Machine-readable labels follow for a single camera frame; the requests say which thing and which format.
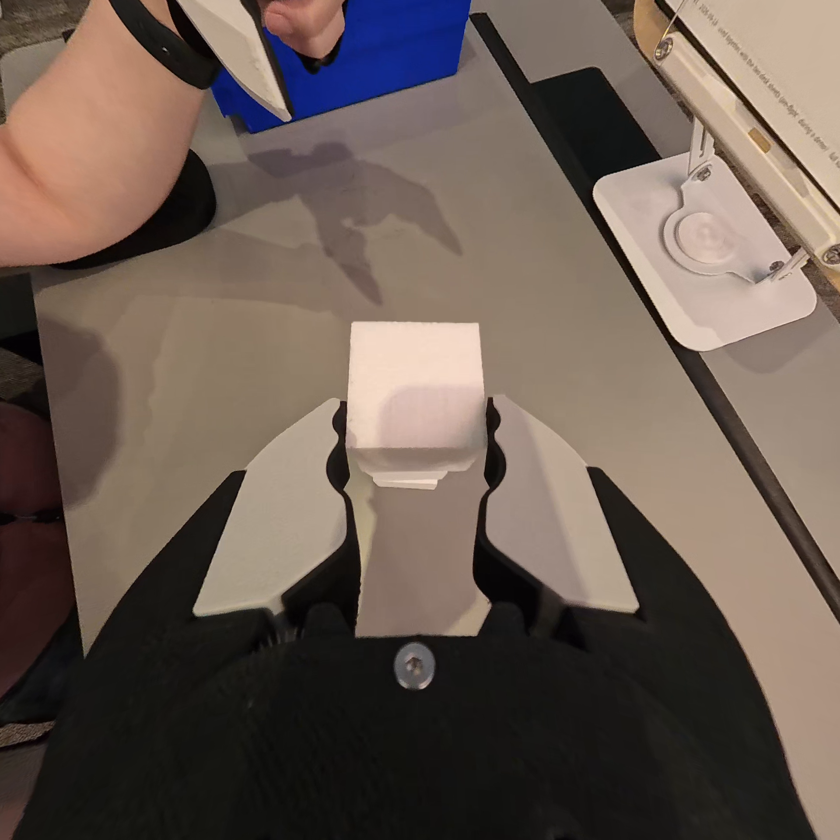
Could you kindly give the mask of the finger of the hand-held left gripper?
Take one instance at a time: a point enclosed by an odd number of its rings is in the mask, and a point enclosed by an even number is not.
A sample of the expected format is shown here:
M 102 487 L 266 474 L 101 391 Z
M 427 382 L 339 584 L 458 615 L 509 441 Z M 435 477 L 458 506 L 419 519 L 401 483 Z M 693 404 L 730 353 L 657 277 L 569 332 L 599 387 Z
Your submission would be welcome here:
M 223 68 L 280 121 L 292 105 L 257 1 L 179 1 L 179 7 Z

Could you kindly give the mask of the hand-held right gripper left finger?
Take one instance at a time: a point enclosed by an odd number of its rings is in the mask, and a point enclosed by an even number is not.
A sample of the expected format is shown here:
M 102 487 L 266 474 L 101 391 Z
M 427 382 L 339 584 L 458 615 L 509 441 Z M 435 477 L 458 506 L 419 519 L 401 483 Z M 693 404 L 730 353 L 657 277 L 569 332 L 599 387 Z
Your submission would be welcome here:
M 330 398 L 250 461 L 193 606 L 196 617 L 260 610 L 302 627 L 335 605 L 354 630 L 361 552 L 344 436 L 347 406 Z

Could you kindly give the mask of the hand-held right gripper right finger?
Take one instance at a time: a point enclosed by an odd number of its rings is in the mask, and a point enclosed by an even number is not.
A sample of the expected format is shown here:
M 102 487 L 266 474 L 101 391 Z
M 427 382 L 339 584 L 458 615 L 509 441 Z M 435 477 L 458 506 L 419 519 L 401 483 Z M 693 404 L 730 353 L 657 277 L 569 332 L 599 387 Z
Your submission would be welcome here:
M 527 634 L 553 634 L 569 607 L 633 616 L 639 601 L 583 458 L 505 395 L 486 410 L 487 448 L 472 572 Z

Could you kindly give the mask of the blue plastic bin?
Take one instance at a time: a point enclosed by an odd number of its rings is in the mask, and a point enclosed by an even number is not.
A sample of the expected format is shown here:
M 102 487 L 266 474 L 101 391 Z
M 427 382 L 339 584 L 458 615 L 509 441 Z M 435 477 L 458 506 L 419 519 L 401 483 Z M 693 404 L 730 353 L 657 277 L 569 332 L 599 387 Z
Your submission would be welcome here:
M 469 9 L 469 1 L 350 1 L 339 52 L 315 73 L 268 34 L 293 121 L 454 75 Z

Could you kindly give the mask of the person's left forearm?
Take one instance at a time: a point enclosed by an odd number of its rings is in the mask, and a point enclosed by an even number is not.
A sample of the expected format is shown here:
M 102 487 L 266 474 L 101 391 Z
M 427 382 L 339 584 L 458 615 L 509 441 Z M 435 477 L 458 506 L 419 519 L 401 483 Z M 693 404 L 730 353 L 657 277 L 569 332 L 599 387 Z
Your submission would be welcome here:
M 110 2 L 91 2 L 2 124 L 2 268 L 75 260 L 144 224 L 182 169 L 203 98 Z

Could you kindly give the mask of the person's left hand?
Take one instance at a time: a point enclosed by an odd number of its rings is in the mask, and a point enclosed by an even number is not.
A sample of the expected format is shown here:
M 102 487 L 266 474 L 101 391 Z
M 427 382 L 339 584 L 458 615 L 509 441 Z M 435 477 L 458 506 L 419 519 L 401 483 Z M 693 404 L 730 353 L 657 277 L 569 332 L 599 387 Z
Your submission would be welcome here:
M 296 53 L 323 60 L 345 28 L 342 1 L 260 1 L 264 27 Z

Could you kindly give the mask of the black wristband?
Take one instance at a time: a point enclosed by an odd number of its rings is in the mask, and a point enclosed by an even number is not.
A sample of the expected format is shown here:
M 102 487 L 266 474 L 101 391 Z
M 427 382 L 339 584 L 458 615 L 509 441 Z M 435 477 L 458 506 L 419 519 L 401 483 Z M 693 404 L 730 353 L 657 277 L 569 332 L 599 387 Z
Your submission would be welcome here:
M 176 12 L 174 21 L 188 24 L 188 39 L 160 21 L 141 1 L 108 3 L 133 39 L 173 76 L 200 91 L 212 86 L 221 62 L 183 12 Z

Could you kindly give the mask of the black wrist rest pad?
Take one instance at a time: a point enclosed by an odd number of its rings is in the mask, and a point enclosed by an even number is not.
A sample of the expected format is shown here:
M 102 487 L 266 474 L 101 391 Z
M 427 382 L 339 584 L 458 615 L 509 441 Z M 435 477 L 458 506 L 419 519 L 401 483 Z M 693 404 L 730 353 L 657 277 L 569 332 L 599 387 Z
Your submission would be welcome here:
M 92 270 L 180 245 L 207 229 L 216 211 L 217 198 L 209 170 L 201 157 L 189 150 L 163 204 L 137 230 L 96 253 L 50 267 Z

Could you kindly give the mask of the printed instruction sheet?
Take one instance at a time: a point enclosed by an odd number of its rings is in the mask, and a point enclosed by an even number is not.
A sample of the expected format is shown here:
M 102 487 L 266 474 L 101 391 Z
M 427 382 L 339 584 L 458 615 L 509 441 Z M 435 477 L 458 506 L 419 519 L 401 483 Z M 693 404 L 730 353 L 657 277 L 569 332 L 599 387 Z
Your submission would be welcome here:
M 839 2 L 678 2 L 679 23 L 835 204 Z

